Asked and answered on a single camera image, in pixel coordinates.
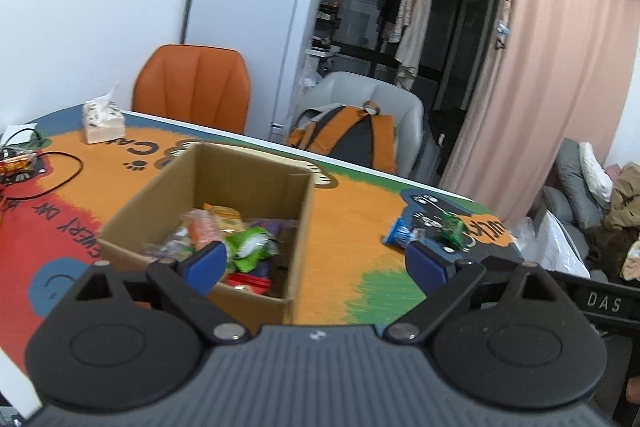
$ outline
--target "chair backrest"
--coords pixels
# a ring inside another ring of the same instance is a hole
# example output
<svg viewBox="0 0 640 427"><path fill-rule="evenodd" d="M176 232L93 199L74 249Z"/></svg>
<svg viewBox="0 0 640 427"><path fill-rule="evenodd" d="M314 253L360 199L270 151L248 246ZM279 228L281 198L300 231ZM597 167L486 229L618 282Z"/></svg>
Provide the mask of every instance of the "chair backrest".
<svg viewBox="0 0 640 427"><path fill-rule="evenodd" d="M250 91L238 52L168 44L140 71L133 110L242 134Z"/></svg>
<svg viewBox="0 0 640 427"><path fill-rule="evenodd" d="M309 89L298 101L294 123L307 109L330 103L361 106L373 100L382 114L390 114L398 130L396 173L407 177L414 166L422 143L422 102L413 93L377 80L347 71L334 71Z"/></svg>

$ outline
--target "gray ribbed surface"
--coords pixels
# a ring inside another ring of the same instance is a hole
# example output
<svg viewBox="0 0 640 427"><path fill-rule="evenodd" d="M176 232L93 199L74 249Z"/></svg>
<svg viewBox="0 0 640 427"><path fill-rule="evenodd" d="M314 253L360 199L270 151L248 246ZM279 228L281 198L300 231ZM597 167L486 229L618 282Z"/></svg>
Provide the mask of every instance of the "gray ribbed surface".
<svg viewBox="0 0 640 427"><path fill-rule="evenodd" d="M30 427L596 427L583 405L539 415L489 409L450 390L420 350L381 341L367 326L265 327L214 350L183 389L155 406L112 416L50 407Z"/></svg>

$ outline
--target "black device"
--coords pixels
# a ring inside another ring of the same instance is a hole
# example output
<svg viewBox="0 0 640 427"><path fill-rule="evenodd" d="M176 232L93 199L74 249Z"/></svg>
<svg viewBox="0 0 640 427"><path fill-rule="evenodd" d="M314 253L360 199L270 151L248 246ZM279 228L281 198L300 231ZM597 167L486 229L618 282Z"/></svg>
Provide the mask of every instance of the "black device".
<svg viewBox="0 0 640 427"><path fill-rule="evenodd" d="M456 269L382 338L367 325L252 338L175 262L98 261L28 344L44 404L28 426L607 425L588 405L606 366L591 323L638 329L640 291L492 257Z"/></svg>

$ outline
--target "backpack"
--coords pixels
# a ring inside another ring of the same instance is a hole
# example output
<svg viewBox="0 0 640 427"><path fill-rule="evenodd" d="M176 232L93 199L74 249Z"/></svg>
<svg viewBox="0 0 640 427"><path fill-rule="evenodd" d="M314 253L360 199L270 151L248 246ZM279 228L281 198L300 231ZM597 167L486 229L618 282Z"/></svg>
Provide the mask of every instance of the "backpack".
<svg viewBox="0 0 640 427"><path fill-rule="evenodd" d="M393 117L380 114L375 102L362 107L334 103L307 109L287 138L287 145L378 171L396 173Z"/></svg>

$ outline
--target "blue circle face drawing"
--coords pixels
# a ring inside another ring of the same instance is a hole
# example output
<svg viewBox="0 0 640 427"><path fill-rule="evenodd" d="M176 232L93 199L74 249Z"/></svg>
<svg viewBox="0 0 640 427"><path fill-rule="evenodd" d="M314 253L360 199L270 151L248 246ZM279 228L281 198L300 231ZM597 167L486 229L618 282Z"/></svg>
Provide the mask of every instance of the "blue circle face drawing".
<svg viewBox="0 0 640 427"><path fill-rule="evenodd" d="M49 315L88 267L87 263L70 257L54 259L43 264L29 285L29 302L33 312L43 319Z"/></svg>

